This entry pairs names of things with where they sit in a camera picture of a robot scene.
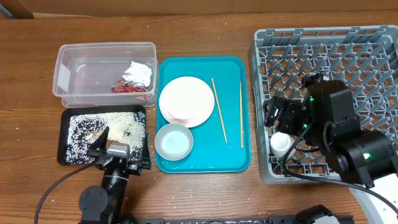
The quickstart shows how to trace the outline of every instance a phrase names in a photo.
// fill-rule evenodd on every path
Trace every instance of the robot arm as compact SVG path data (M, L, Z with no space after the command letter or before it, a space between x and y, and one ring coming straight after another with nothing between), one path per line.
M273 127L278 120L275 128L282 133L301 136L307 131L306 144L320 149L342 182L364 185L397 207L398 155L391 140L380 131L361 129L351 90L342 81L323 81L318 73L302 84L308 90L303 102L278 96L264 102L264 125ZM398 223L396 210L365 192L350 191L370 223Z
M101 186L85 189L79 199L80 224L130 224L131 217L121 217L121 209L130 175L150 169L151 161L145 138L142 160L130 162L128 144L112 142L106 147L109 128L89 147L87 154L97 159L95 166L104 171Z

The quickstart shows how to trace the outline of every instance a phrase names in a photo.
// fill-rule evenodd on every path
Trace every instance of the clear plastic container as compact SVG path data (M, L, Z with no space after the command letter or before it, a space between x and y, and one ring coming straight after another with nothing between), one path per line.
M131 62L152 70L146 92L113 93ZM67 108L103 105L153 106L157 97L158 65L151 42L120 42L63 45L55 63L53 94Z

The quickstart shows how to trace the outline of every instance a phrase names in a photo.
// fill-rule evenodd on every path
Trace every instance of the chopstick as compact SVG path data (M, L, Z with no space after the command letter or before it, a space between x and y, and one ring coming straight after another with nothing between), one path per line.
M216 90L216 85L214 84L214 79L213 79L213 77L211 78L211 82L213 83L214 94L215 94L215 96L216 96L217 107L218 107L218 113L220 114L221 127L223 127L225 143L228 143L228 141L227 141L227 139L226 139L226 134L225 134L223 115L221 115L220 103L218 102L217 90Z
M241 105L241 149L243 149L243 112L242 112L242 82L239 82Z

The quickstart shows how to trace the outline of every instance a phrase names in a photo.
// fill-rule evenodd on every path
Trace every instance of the teal tray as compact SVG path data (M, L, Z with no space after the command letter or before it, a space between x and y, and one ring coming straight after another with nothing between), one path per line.
M242 172L251 161L250 127L246 76L243 62L237 57L178 57L163 61L159 69L158 99L163 87L184 76L197 77L213 90L214 78L228 143L225 143L217 103L211 116L203 124L190 128L193 148L179 160L169 161L156 154L157 166L166 173ZM239 118L239 81L242 82L243 138L241 149ZM157 107L156 131L169 122Z

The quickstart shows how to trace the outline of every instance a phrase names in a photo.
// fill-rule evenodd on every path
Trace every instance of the wooden table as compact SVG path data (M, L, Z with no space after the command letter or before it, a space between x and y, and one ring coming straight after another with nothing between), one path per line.
M246 66L254 32L264 28L398 24L396 11L151 16L0 21L0 222L32 223L43 193L76 169L56 161L60 116L53 96L55 59L63 44L151 41L159 63L168 57L234 55ZM266 185L259 178L253 93L248 93L252 161L238 174L168 175L152 157L152 170L131 177L125 211L137 218L244 218L296 214L324 204L335 214L367 223L345 187ZM154 108L147 109L150 145ZM98 185L103 172L90 168L60 184L49 195L39 223L77 223L78 198Z

